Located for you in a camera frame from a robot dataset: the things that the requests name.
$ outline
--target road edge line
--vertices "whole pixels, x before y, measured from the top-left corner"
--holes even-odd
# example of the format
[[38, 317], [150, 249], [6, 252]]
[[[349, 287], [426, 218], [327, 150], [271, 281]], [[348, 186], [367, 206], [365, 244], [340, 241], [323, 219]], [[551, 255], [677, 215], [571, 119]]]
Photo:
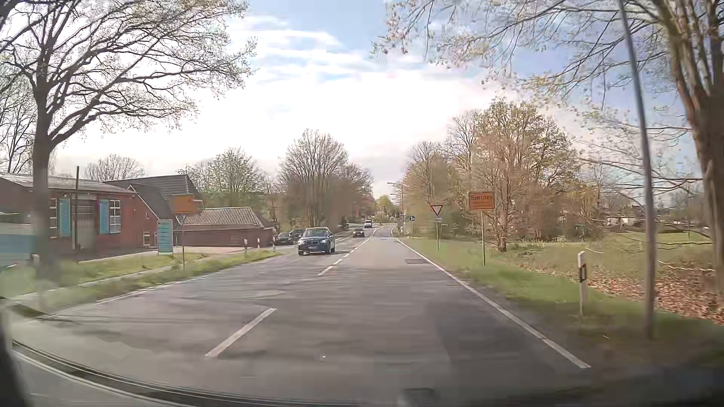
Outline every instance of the road edge line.
[[239, 338], [244, 336], [245, 333], [251, 331], [259, 322], [262, 322], [265, 318], [276, 311], [276, 308], [270, 308], [259, 314], [256, 318], [252, 319], [251, 322], [244, 325], [240, 330], [234, 332], [231, 336], [224, 339], [224, 342], [218, 344], [214, 349], [211, 349], [205, 356], [209, 358], [217, 357], [221, 352], [225, 351], [228, 347], [234, 344]]
[[563, 357], [565, 357], [566, 359], [568, 359], [571, 363], [575, 364], [576, 366], [578, 366], [578, 367], [581, 368], [581, 369], [589, 369], [589, 368], [591, 367], [591, 365], [589, 365], [589, 364], [587, 364], [586, 362], [582, 361], [581, 359], [577, 358], [577, 357], [576, 357], [575, 355], [573, 355], [571, 352], [567, 351], [563, 346], [558, 345], [555, 341], [549, 339], [548, 337], [546, 337], [545, 335], [543, 335], [540, 331], [538, 331], [538, 330], [536, 330], [535, 328], [533, 328], [532, 326], [528, 325], [528, 324], [525, 323], [522, 319], [516, 317], [515, 315], [513, 315], [513, 313], [511, 313], [511, 312], [508, 311], [507, 309], [504, 309], [503, 307], [501, 307], [500, 305], [498, 305], [498, 303], [496, 303], [495, 301], [491, 300], [490, 298], [488, 298], [487, 296], [485, 296], [483, 293], [481, 293], [480, 291], [478, 291], [478, 290], [476, 290], [475, 288], [473, 288], [472, 286], [470, 286], [470, 284], [468, 284], [466, 281], [461, 280], [460, 278], [456, 277], [455, 275], [453, 275], [452, 273], [450, 273], [450, 272], [447, 271], [446, 269], [442, 268], [440, 265], [434, 263], [433, 261], [431, 261], [431, 260], [428, 259], [427, 257], [423, 256], [422, 254], [420, 254], [420, 252], [418, 252], [417, 250], [415, 250], [415, 249], [411, 248], [410, 246], [406, 245], [406, 244], [405, 244], [403, 241], [401, 241], [399, 238], [396, 238], [396, 239], [397, 239], [398, 242], [402, 243], [403, 246], [405, 246], [406, 248], [408, 248], [408, 249], [412, 250], [413, 252], [415, 252], [415, 254], [417, 254], [417, 255], [420, 256], [421, 258], [425, 259], [425, 261], [427, 261], [428, 263], [430, 263], [430, 264], [432, 264], [433, 266], [437, 267], [438, 270], [440, 270], [441, 272], [444, 272], [445, 274], [447, 274], [448, 277], [450, 277], [450, 278], [452, 278], [453, 280], [455, 280], [456, 282], [458, 282], [458, 284], [460, 284], [460, 285], [462, 285], [463, 287], [465, 287], [465, 288], [467, 288], [468, 290], [470, 290], [473, 294], [477, 295], [478, 298], [480, 298], [480, 299], [482, 299], [483, 301], [487, 302], [490, 306], [492, 306], [493, 308], [497, 309], [501, 314], [507, 316], [511, 321], [513, 321], [513, 322], [515, 322], [516, 324], [518, 324], [521, 328], [523, 328], [524, 330], [528, 331], [528, 333], [530, 333], [530, 334], [533, 335], [534, 337], [540, 339], [543, 343], [545, 343], [545, 344], [548, 345], [551, 349], [553, 349], [553, 350], [555, 350], [556, 352], [558, 352], [559, 354], [561, 354]]

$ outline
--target road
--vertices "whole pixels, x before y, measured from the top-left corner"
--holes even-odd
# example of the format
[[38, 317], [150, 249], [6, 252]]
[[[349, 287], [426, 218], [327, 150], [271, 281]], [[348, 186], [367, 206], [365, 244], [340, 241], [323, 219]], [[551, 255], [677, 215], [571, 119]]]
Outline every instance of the road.
[[[390, 228], [367, 234], [332, 255], [291, 253], [68, 309], [25, 337], [116, 374], [274, 399], [390, 405], [432, 388], [453, 405], [585, 381]], [[93, 350], [119, 344], [123, 357]]]

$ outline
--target lawn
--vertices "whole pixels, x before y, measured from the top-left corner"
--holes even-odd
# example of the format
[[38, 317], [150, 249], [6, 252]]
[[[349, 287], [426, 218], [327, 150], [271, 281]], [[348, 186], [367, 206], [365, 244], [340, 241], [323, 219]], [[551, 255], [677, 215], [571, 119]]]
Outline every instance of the lawn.
[[[570, 274], [576, 270], [576, 253], [584, 250], [585, 244], [511, 245], [513, 247], [508, 253], [498, 253], [488, 248], [487, 265], [483, 266], [478, 243], [441, 240], [440, 249], [437, 250], [434, 240], [402, 241], [451, 272], [492, 288], [520, 306], [535, 310], [545, 320], [544, 331], [560, 329], [593, 349], [623, 352], [625, 358], [688, 358], [699, 357], [704, 351], [719, 354], [724, 350], [724, 327], [704, 319], [685, 318], [666, 311], [657, 312], [657, 341], [650, 343], [641, 335], [642, 305], [638, 301], [594, 288], [588, 291], [585, 317], [579, 317], [580, 286], [571, 280]], [[614, 259], [607, 259], [611, 260], [612, 268], [619, 268]], [[526, 266], [536, 264], [540, 267], [544, 264], [546, 267], [560, 267], [560, 272], [537, 272], [520, 267], [515, 261], [522, 261]]]
[[[206, 257], [203, 253], [186, 253], [186, 262]], [[137, 255], [120, 259], [75, 263], [62, 261], [60, 285], [66, 287], [108, 277], [142, 272], [143, 270], [181, 264], [180, 254], [171, 256]], [[12, 297], [35, 291], [35, 269], [16, 266], [0, 272], [0, 295]]]
[[[187, 263], [185, 270], [179, 264], [175, 264], [171, 269], [164, 272], [129, 276], [118, 280], [99, 282], [98, 284], [87, 287], [73, 285], [61, 290], [46, 293], [46, 311], [56, 311], [79, 303], [94, 302], [143, 288], [150, 288], [155, 285], [186, 280], [202, 274], [218, 272], [222, 269], [267, 259], [280, 254], [280, 252], [269, 250], [254, 250], [249, 251], [246, 255], [242, 253], [232, 256], [220, 256], [217, 259], [209, 259], [207, 261]], [[27, 306], [15, 306], [14, 310], [22, 314], [27, 314], [28, 316], [37, 316], [38, 314], [42, 314], [28, 308]]]

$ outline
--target orange sign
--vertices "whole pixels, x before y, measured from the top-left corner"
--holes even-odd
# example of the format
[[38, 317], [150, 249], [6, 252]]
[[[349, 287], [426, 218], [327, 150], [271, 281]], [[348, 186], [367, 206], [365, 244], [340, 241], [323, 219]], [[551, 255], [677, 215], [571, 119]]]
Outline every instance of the orange sign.
[[192, 193], [171, 195], [171, 211], [175, 214], [188, 214], [197, 211]]
[[491, 190], [472, 190], [468, 192], [468, 206], [471, 211], [495, 210], [495, 192]]

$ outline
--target signboard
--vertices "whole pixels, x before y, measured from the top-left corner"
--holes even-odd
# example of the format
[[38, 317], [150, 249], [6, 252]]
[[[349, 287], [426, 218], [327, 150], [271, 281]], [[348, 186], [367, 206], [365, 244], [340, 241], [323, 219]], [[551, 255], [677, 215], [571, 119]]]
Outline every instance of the signboard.
[[196, 212], [196, 202], [192, 193], [171, 195], [171, 211], [175, 214]]
[[435, 213], [435, 216], [440, 216], [440, 211], [442, 210], [442, 205], [430, 205], [430, 209]]
[[495, 210], [495, 192], [491, 190], [472, 190], [468, 192], [468, 207], [471, 211]]
[[170, 219], [156, 221], [159, 234], [159, 254], [174, 254], [174, 222]]

